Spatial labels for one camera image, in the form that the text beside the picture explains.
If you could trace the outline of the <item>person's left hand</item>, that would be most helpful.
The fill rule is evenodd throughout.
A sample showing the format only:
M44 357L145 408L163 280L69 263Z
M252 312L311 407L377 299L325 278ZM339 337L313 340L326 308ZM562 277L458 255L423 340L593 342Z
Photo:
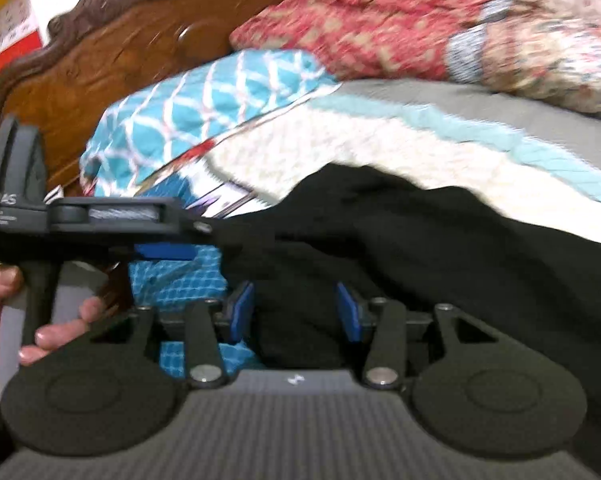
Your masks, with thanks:
M24 279L15 266L0 266L0 321L2 308L22 288ZM48 324L40 327L35 343L20 349L20 365L28 366L58 350L64 344L87 333L95 322L107 318L110 309L100 297L90 297L80 304L78 318L62 324Z

